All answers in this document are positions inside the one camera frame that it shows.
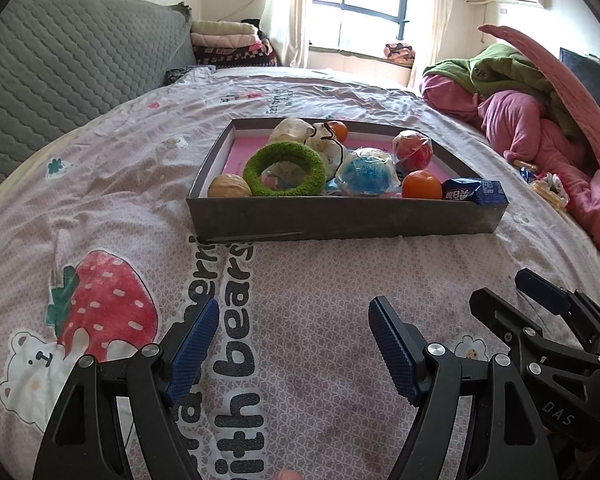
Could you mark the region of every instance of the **curtain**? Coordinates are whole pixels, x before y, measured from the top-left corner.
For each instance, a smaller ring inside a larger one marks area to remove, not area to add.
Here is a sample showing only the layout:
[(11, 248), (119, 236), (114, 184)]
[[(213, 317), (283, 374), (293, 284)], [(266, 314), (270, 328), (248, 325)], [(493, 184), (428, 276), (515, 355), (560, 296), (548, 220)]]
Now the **curtain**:
[(449, 23), (454, 0), (417, 0), (411, 6), (412, 16), (408, 18), (413, 37), (409, 42), (416, 51), (411, 69), (409, 86), (419, 88), (422, 73), (427, 66), (438, 61), (440, 44)]
[(285, 66), (305, 68), (309, 57), (309, 0), (266, 0), (260, 28)]

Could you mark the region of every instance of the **tangerine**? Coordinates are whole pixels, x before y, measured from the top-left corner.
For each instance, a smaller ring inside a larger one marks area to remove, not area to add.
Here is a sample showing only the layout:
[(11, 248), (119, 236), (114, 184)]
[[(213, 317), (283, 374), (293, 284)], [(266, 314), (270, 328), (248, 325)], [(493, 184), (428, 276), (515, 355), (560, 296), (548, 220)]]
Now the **tangerine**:
[(340, 121), (329, 121), (327, 124), (333, 130), (333, 133), (336, 134), (336, 138), (340, 143), (347, 140), (349, 129), (344, 123), (341, 123)]
[(429, 171), (413, 171), (402, 181), (403, 198), (442, 199), (442, 184)]

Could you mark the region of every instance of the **fuzzy green ring toy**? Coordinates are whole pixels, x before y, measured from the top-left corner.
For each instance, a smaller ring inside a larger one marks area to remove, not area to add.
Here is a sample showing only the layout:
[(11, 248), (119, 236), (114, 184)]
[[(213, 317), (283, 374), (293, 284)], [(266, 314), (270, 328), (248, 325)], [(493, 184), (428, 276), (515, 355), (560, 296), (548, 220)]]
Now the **fuzzy green ring toy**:
[[(262, 183), (261, 175), (276, 162), (292, 162), (306, 171), (304, 182), (297, 187), (275, 191)], [(242, 172), (254, 196), (318, 196), (324, 189), (326, 173), (320, 155), (299, 142), (281, 140), (267, 144), (253, 155)]]

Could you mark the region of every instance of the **window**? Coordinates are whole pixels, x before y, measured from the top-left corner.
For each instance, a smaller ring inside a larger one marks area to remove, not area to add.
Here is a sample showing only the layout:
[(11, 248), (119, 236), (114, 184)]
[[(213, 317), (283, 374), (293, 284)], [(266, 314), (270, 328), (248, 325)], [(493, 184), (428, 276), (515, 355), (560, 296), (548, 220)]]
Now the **window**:
[(407, 0), (313, 0), (309, 39), (315, 46), (383, 56), (404, 37)]

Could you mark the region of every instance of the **box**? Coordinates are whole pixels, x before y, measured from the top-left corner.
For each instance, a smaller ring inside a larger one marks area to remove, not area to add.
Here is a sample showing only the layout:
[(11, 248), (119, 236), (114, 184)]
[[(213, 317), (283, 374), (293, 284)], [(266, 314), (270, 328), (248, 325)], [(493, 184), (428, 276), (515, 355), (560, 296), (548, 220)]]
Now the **box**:
[[(476, 205), (451, 200), (346, 196), (207, 198), (211, 181), (221, 173), (242, 174), (247, 160), (266, 144), (283, 118), (233, 120), (206, 156), (187, 203), (196, 236), (203, 242), (326, 240), (395, 236), (493, 233), (506, 204)], [(304, 119), (309, 124), (324, 119)], [(345, 145), (391, 152), (392, 139), (405, 128), (342, 121), (349, 129)], [(454, 155), (433, 142), (427, 168), (441, 182), (480, 178)]]

